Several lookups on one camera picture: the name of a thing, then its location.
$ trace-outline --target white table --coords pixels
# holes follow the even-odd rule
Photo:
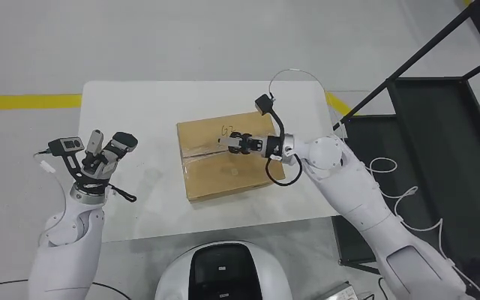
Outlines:
[[[289,187],[257,190],[191,204],[185,195],[176,124],[248,113],[268,82],[88,82],[79,136],[100,129],[106,143],[116,131],[139,145],[118,165],[111,182],[138,197],[109,196],[103,241],[114,242],[328,217],[337,212],[306,175]],[[286,132],[312,140],[332,132],[323,90],[316,82],[274,82],[274,108]],[[298,166],[285,166],[287,179]]]

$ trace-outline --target floor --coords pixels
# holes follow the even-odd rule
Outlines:
[[[89,80],[269,80],[283,68],[314,72],[350,106],[453,19],[456,0],[86,0],[0,4],[0,95],[81,93]],[[461,75],[480,62],[467,23],[408,75]],[[288,74],[283,80],[308,80]],[[472,82],[480,90],[479,79]],[[362,113],[393,113],[381,94]],[[77,134],[80,109],[0,110],[0,281],[27,278],[59,189],[32,160],[46,142]],[[64,188],[62,162],[49,160]],[[104,244],[96,281],[153,299],[162,271],[203,242],[243,239],[271,251],[295,299],[343,281],[376,293],[378,276],[340,267],[330,219]],[[0,298],[25,299],[24,283]],[[121,299],[92,287],[88,299]]]

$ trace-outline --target yellow floor line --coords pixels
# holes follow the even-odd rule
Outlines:
[[[0,110],[70,108],[81,105],[81,94],[0,95]]]
[[[327,104],[330,105],[334,110],[338,111],[342,116],[345,116],[350,110],[352,110],[348,105],[346,105],[331,92],[326,91],[325,96],[327,97]]]
[[[327,103],[345,116],[351,109],[342,100],[330,92],[325,96]],[[0,95],[0,110],[41,110],[55,108],[81,107],[81,94],[21,94]]]

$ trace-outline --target robotic hand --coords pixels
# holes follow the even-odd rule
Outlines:
[[[264,94],[256,100],[256,108],[262,115],[271,114],[280,136],[233,132],[230,137],[220,138],[219,143],[232,153],[257,152],[268,158],[265,171],[277,185],[291,185],[303,170],[370,245],[380,273],[399,299],[472,299],[465,294],[466,286],[453,269],[453,262],[415,237],[392,214],[379,185],[350,148],[334,134],[307,143],[285,134],[272,99]],[[294,164],[293,158],[300,167],[296,178],[289,183],[275,181],[269,174],[269,162],[274,159]]]
[[[118,132],[102,148],[103,139],[99,130],[91,133],[82,167],[75,156],[84,149],[79,137],[56,139],[38,153],[61,156],[75,182],[63,214],[46,222],[28,280],[29,299],[84,299],[98,267],[105,189],[110,186],[126,200],[137,200],[109,183],[118,162],[137,147],[137,139]]]

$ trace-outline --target black panel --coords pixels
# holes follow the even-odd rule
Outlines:
[[[392,173],[373,174],[385,194],[399,196],[413,185],[419,185],[395,116],[354,116],[345,126],[348,134],[347,145],[367,167],[374,158],[378,157],[391,158],[398,163],[397,170]],[[392,168],[392,163],[377,161],[373,168],[388,170]],[[386,197],[384,199],[393,211],[396,200]],[[430,227],[437,222],[437,219],[428,211],[421,187],[415,195],[402,200],[398,206],[398,213],[409,225],[416,228]],[[334,217],[333,222],[342,260],[355,263],[374,261],[371,249],[347,220],[339,216]],[[438,248],[435,232],[413,232],[413,234]]]
[[[426,200],[444,218],[447,254],[466,268],[480,259],[478,102],[460,79],[401,78],[388,92]]]
[[[243,244],[219,244],[198,250],[190,266],[190,300],[262,299],[257,270]]]

